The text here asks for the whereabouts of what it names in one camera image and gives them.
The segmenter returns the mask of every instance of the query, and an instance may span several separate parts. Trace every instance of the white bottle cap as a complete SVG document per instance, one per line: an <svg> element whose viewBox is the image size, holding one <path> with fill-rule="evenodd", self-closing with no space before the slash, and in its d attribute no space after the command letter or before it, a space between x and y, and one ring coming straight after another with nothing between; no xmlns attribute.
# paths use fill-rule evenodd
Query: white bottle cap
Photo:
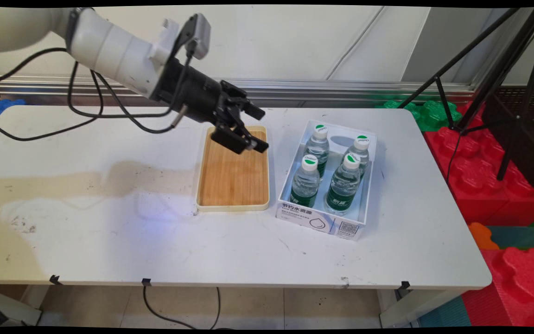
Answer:
<svg viewBox="0 0 534 334"><path fill-rule="evenodd" d="M343 158L343 165L347 169L356 169L360 166L360 157L355 154L346 154Z"/></svg>
<svg viewBox="0 0 534 334"><path fill-rule="evenodd" d="M365 150L370 146L370 139L365 135L359 135L356 140L354 140L354 147L358 150Z"/></svg>
<svg viewBox="0 0 534 334"><path fill-rule="evenodd" d="M317 139L326 139L328 133L329 129L322 124L315 126L314 131L312 131L312 135Z"/></svg>
<svg viewBox="0 0 534 334"><path fill-rule="evenodd" d="M318 159L312 154L306 154L302 158L302 169L307 172L315 171L318 165Z"/></svg>

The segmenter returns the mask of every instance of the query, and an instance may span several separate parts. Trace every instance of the red foam block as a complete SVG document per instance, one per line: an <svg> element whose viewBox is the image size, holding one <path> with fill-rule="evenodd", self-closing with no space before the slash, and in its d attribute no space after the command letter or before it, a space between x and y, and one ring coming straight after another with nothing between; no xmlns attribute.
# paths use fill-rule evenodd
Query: red foam block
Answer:
<svg viewBox="0 0 534 334"><path fill-rule="evenodd" d="M534 249L481 250L492 284L462 294L473 326L534 327Z"/></svg>
<svg viewBox="0 0 534 334"><path fill-rule="evenodd" d="M446 177L458 133L441 128L437 132L424 133L424 138L442 175ZM474 136L463 136L451 165L449 188L468 223L483 224L508 201L502 182L496 180L494 166L484 161L479 153L483 149L483 142L475 140Z"/></svg>
<svg viewBox="0 0 534 334"><path fill-rule="evenodd" d="M492 163L497 171L504 157L504 149L489 130L479 131L477 141L481 144L480 154L485 161ZM504 193L508 201L496 211L484 225L529 226L534 222L534 188L511 161L504 175Z"/></svg>

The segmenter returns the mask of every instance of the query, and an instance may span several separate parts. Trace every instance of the tiled floor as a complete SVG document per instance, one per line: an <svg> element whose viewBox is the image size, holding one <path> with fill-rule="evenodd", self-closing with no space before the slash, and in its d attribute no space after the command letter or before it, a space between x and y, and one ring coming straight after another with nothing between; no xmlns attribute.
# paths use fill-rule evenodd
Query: tiled floor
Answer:
<svg viewBox="0 0 534 334"><path fill-rule="evenodd" d="M148 311L142 287L55 285L49 289L39 326L185 328ZM216 328L380 328L375 290L220 288ZM155 311L196 328L216 319L216 288L147 289Z"/></svg>

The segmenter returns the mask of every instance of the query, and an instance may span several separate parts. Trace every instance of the cardboard box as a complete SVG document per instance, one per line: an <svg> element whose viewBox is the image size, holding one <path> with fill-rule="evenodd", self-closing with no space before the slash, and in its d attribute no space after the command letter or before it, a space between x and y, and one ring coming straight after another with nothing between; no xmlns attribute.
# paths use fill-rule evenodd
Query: cardboard box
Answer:
<svg viewBox="0 0 534 334"><path fill-rule="evenodd" d="M324 177L312 208L296 205L289 201L292 187L292 179L300 167L301 159L305 155L306 141L312 136L316 125L323 124L329 129L329 158L324 170ZM343 154L354 144L354 139L359 135L366 135L370 139L369 160L370 163L364 173L364 178L358 187L358 192L354 197L349 211L344 216L337 216L324 209L324 199L331 184L333 173L341 164ZM336 235L337 237L358 240L366 224L369 202L369 184L372 178L373 165L375 162L376 135L368 131L341 127L330 123L310 120L305 127L305 131L300 139L298 150L291 163L290 170L286 176L286 183L281 190L277 201L277 218L288 220L296 224L312 228L320 232Z"/></svg>

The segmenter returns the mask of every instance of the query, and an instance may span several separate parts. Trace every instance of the black cable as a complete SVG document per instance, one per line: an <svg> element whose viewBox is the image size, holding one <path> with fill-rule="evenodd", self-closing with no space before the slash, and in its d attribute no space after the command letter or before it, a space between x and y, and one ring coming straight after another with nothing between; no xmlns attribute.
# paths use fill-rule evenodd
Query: black cable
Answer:
<svg viewBox="0 0 534 334"><path fill-rule="evenodd" d="M0 81L5 80L5 79L9 78L10 76L13 76L13 74L15 74L17 71L21 70L24 66L26 66L28 63L30 63L32 60L44 55L45 53L60 52L60 51L67 52L67 49L65 49L65 47L52 47L50 49L44 49L42 51L38 51L35 54L31 55L30 57L24 59L24 61L21 62L18 66L16 66L13 70L11 70L11 71L7 72L6 74L0 76Z"/></svg>
<svg viewBox="0 0 534 334"><path fill-rule="evenodd" d="M87 113L87 112L82 112L80 110L77 110L74 107L73 103L71 102L71 99L72 99L72 95L73 95L74 80L76 78L78 65L80 65L80 63L78 63L76 61L76 63L74 63L74 69L71 72L70 86L69 86L68 91L67 91L67 106L71 109L71 111L75 112L76 114L78 114L80 116L86 116L86 117L92 117L92 118L139 118L139 117L164 117L164 116L166 116L167 114L170 113L170 108L168 109L168 111L162 112L162 113L159 113L159 114L139 114L139 115L135 115L135 116L128 116L128 115L100 115L100 114L96 115L96 114L90 114L90 113ZM106 83L106 81L103 81L103 82L104 82L104 85L106 85L106 87L109 90L112 90L112 88L110 88L110 85L108 85L108 83Z"/></svg>
<svg viewBox="0 0 534 334"><path fill-rule="evenodd" d="M184 323L182 321L177 321L175 319L170 319L170 318L167 318L167 317L164 317L163 315L159 315L156 311L154 311L154 309L150 306L150 303L148 303L148 297L146 296L146 286L144 286L144 303L146 303L146 307L148 308L148 310L153 314L155 315L156 317L160 318L160 319L164 319L165 321L170 321L170 322L173 322L173 323L177 323L179 325L183 325L185 327L188 327L188 328L191 328L191 329L197 329L187 323ZM220 298L220 288L216 288L216 290L218 290L218 315L216 317L216 321L214 322L214 325L211 326L210 330L212 330L214 327L216 327L216 324L218 323L218 319L220 318L220 309L221 309L221 298Z"/></svg>
<svg viewBox="0 0 534 334"><path fill-rule="evenodd" d="M216 287L216 289L218 290L218 315L216 317L216 321L214 321L214 325L211 326L210 330L216 327L216 324L218 323L218 319L220 318L220 311L222 309L222 301L220 298L220 288Z"/></svg>
<svg viewBox="0 0 534 334"><path fill-rule="evenodd" d="M528 45L531 44L531 42L534 40L534 34L531 36L530 40L528 40L527 44L525 44L525 47L523 47L523 51L521 52L521 54L517 57L517 59L513 62L513 65L517 63L517 61L519 61L519 59L521 59L521 56L523 55L523 53L525 53ZM503 75L502 75L502 81L506 78L506 75L510 72L510 70L506 71ZM449 183L449 176L451 175L451 164L452 164L452 160L454 159L454 156L456 155L456 151L458 149L458 143L460 142L460 138L461 136L463 135L463 132L461 131L459 134L458 134L458 139L456 141L456 147L454 148L454 152L453 152L453 155L451 157L451 161L449 161L449 167L448 167L448 170L446 171L446 183L448 184Z"/></svg>
<svg viewBox="0 0 534 334"><path fill-rule="evenodd" d="M26 60L24 60L21 64L19 64L18 66L16 66L13 70L11 70L10 72L7 72L7 74L4 74L0 77L0 81L1 80L4 80L5 78L7 77L10 77L12 76L13 73L19 71L23 66L26 66L26 64L28 64L30 61L32 61L33 59L35 59L36 57L40 56L40 55L44 55L45 53L49 53L49 52L54 52L54 51L65 51L66 49L63 49L61 47L54 47L52 49L45 49L45 50L42 50L40 52L37 52L35 53L34 55L31 55L30 57L26 58ZM93 72L92 70L90 70L90 74L92 76L92 80L94 81L94 85L96 86L96 91L98 91L98 99L100 99L100 111L98 111L98 116L99 115L102 115L102 111L104 110L104 99L102 97L102 91L100 90L100 86L98 85L98 81L96 80L96 77L94 75L95 72ZM7 137L11 138L11 139L14 139L14 140L18 140L18 141L32 141L32 140L37 140L37 139L42 139L42 138L46 138L46 137L50 137L52 135L58 135L60 133L64 133L66 131L70 131L70 130L73 130L73 129L77 129L78 127L83 127L84 125L87 125L89 123L92 123L96 120L96 118L92 118L91 120L87 120L83 123L79 123L77 125L74 125L72 127L68 127L68 128L64 128L64 129L60 129L58 131L53 131L51 133L47 133L47 134L44 134L44 135L37 135L37 136L34 136L34 137L28 137L28 138L20 138L20 137L16 137L10 133L8 133L7 131L5 131L4 129L0 128L0 133L2 133L3 135L6 135Z"/></svg>
<svg viewBox="0 0 534 334"><path fill-rule="evenodd" d="M187 72L187 69L189 68L189 63L191 62L191 57L192 57L192 54L191 53L187 53L187 60L184 62L184 67L183 69L181 70L180 72L180 76L178 77L178 81L176 82L176 88L174 89L174 95L172 97L172 103L170 104L170 108L168 108L168 111L167 113L169 113L170 111L172 111L172 106L176 105L176 101L178 99L178 96L180 94L180 87L181 87L181 84L182 84L182 81L184 79L184 75L185 73ZM110 91L110 94L113 96L114 100L116 101L116 103L119 105L119 108L121 108L121 110L125 113L125 115L127 115L129 117L129 119L135 123L135 125L137 125L140 129L146 131L146 132L149 132L149 133L154 133L154 134L159 134L159 133L165 133L165 132L168 132L172 129L174 129L174 125L169 125L169 127L167 128L164 128L164 129L150 129L150 128L147 128L145 127L144 125L142 125L142 123L138 122L128 111L127 109L125 108L125 106L123 106L123 104L121 103L121 101L119 100L119 97L114 93L114 90L112 89L112 87L110 87L110 85L108 84L108 82L106 82L106 80L104 80L104 78L100 75L100 73L96 73L96 75L98 75L98 78L100 78L100 80L102 81L102 83L106 86L106 88Z"/></svg>
<svg viewBox="0 0 534 334"><path fill-rule="evenodd" d="M449 183L449 176L451 175L451 164L452 164L452 160L454 159L454 156L456 155L456 151L458 150L458 143L460 142L460 137L463 135L463 132L461 131L459 134L458 134L458 139L456 141L456 146L454 147L454 152L453 152L453 156L451 157L451 161L449 161L449 169L448 171L446 171L446 183L448 184Z"/></svg>

